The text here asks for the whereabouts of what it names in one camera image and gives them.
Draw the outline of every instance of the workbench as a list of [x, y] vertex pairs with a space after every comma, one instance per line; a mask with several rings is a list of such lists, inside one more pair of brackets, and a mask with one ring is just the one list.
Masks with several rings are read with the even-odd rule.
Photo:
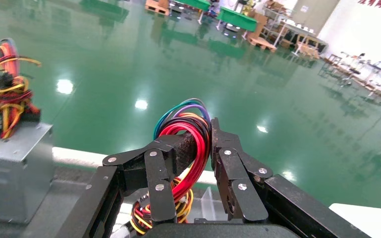
[[257, 24], [257, 21], [255, 19], [248, 17], [244, 14], [237, 13], [223, 6], [221, 7], [217, 19], [219, 20], [217, 30], [219, 30], [219, 25], [222, 21], [240, 27], [247, 31], [255, 31]]

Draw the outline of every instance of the table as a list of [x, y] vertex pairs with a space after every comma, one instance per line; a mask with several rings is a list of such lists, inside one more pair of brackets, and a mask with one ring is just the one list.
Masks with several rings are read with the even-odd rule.
[[[291, 31], [294, 31], [294, 32], [297, 32], [298, 34], [303, 34], [304, 35], [304, 38], [303, 40], [301, 41], [301, 44], [304, 44], [307, 40], [307, 36], [314, 36], [314, 33], [311, 33], [309, 31], [306, 31], [302, 28], [299, 28], [299, 27], [296, 27], [294, 25], [291, 25], [291, 24], [288, 24], [286, 23], [286, 21], [282, 21], [283, 22], [283, 26], [282, 26], [282, 29], [281, 31], [279, 32], [278, 34], [278, 37], [276, 38], [275, 40], [275, 43], [273, 44], [273, 46], [276, 47], [276, 45], [278, 44], [278, 40], [279, 38], [282, 36], [282, 33], [284, 31], [285, 28], [288, 28], [289, 30]], [[300, 47], [297, 47], [297, 50], [292, 52], [294, 55], [298, 56], [298, 52], [300, 51]]]
[[219, 20], [217, 30], [219, 30], [219, 25], [221, 24], [221, 21], [230, 23], [248, 31], [255, 31], [257, 24], [257, 21], [255, 19], [243, 15], [241, 13], [237, 13], [223, 6], [221, 7], [217, 19]]
[[209, 7], [211, 6], [211, 4], [206, 0], [179, 0], [177, 2], [181, 2], [183, 4], [187, 4], [189, 6], [202, 10], [201, 15], [198, 19], [199, 25], [202, 24], [202, 16], [204, 11], [208, 11]]

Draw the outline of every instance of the yellow wire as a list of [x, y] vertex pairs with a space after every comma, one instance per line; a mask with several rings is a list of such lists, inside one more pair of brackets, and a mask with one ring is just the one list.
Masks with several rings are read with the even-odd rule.
[[134, 228], [137, 232], [139, 232], [139, 233], [142, 234], [142, 235], [145, 234], [144, 231], [140, 230], [139, 228], [137, 228], [137, 227], [135, 226], [135, 224], [133, 223], [133, 220], [132, 220], [132, 219], [130, 219], [130, 224], [133, 226], [133, 228]]
[[[186, 200], [189, 201], [189, 194], [188, 194], [188, 192], [186, 193]], [[183, 210], [181, 210], [181, 211], [179, 211], [179, 212], [177, 213], [177, 216], [178, 216], [178, 217], [180, 217], [181, 215], [183, 215], [183, 213], [186, 211], [186, 207], [187, 207], [187, 206], [184, 206]]]
[[3, 131], [8, 130], [8, 110], [9, 110], [9, 108], [3, 108], [3, 109], [2, 109], [2, 125], [3, 125]]
[[14, 89], [21, 88], [23, 86], [24, 86], [24, 84], [18, 84], [18, 85], [12, 86], [10, 88], [0, 89], [0, 93], [6, 93], [6, 92], [12, 91]]
[[189, 215], [189, 213], [190, 213], [190, 209], [192, 209], [192, 204], [193, 204], [193, 191], [190, 189], [189, 190], [190, 191], [190, 202], [189, 202], [189, 205], [186, 207], [186, 214], [184, 215], [184, 217], [181, 219], [181, 220], [179, 220], [178, 222], [179, 223], [183, 223], [185, 220], [186, 220], [186, 218], [187, 218], [187, 216]]
[[35, 59], [28, 59], [28, 58], [12, 58], [12, 59], [6, 59], [6, 60], [0, 62], [0, 65], [3, 64], [3, 63], [9, 62], [9, 61], [14, 61], [14, 60], [28, 61], [28, 62], [31, 62], [31, 63], [36, 64], [37, 66], [41, 66], [41, 65], [42, 65], [42, 63], [41, 63], [40, 61], [35, 60]]
[[[4, 119], [5, 121], [5, 118], [7, 119], [8, 118], [8, 110], [10, 107], [13, 107], [13, 108], [16, 108], [18, 109], [18, 113], [17, 115], [15, 116], [11, 126], [14, 126], [16, 124], [16, 122], [19, 120], [21, 114], [24, 112], [24, 107], [22, 105], [18, 105], [18, 104], [5, 104], [3, 105], [1, 108], [3, 109], [3, 111], [7, 111], [7, 115], [5, 116], [5, 114], [2, 116], [2, 118]], [[5, 125], [5, 122], [4, 122], [4, 130], [3, 131], [6, 131], [5, 135], [3, 135], [3, 139], [7, 139], [10, 135], [11, 135], [11, 131], [12, 130], [8, 130], [8, 122], [6, 122], [6, 125]]]
[[136, 217], [140, 222], [142, 222], [143, 224], [145, 224], [147, 227], [152, 228], [152, 226], [151, 226], [150, 224], [148, 224], [144, 219], [140, 218], [138, 215], [135, 214], [135, 217]]

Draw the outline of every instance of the wire bundle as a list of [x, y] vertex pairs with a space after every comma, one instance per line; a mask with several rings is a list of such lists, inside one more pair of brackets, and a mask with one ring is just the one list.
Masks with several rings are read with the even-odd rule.
[[[196, 108], [202, 113], [202, 117], [195, 113], [184, 112]], [[161, 135], [173, 135], [187, 131], [192, 134], [196, 141], [197, 152], [195, 160], [188, 173], [180, 179], [176, 177], [171, 182], [177, 221], [187, 223], [187, 216], [193, 203], [192, 186], [196, 183], [205, 165], [211, 149], [211, 120], [204, 103], [200, 99], [191, 98], [183, 101], [166, 112], [157, 122], [154, 129], [154, 139]], [[140, 202], [135, 202], [132, 208], [130, 223], [140, 234], [152, 228], [151, 208], [149, 205], [142, 207]]]
[[33, 93], [28, 89], [28, 80], [20, 76], [20, 60], [41, 63], [20, 56], [11, 38], [0, 40], [0, 114], [2, 133], [0, 137], [11, 137], [13, 129], [23, 113], [39, 114], [40, 110], [31, 103]]

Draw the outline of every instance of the chair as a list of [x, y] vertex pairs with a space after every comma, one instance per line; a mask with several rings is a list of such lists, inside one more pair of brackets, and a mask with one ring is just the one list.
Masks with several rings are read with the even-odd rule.
[[319, 42], [315, 38], [298, 34], [295, 47], [300, 48], [300, 53], [302, 53], [303, 55], [308, 55], [311, 58], [314, 57], [316, 59], [319, 59]]

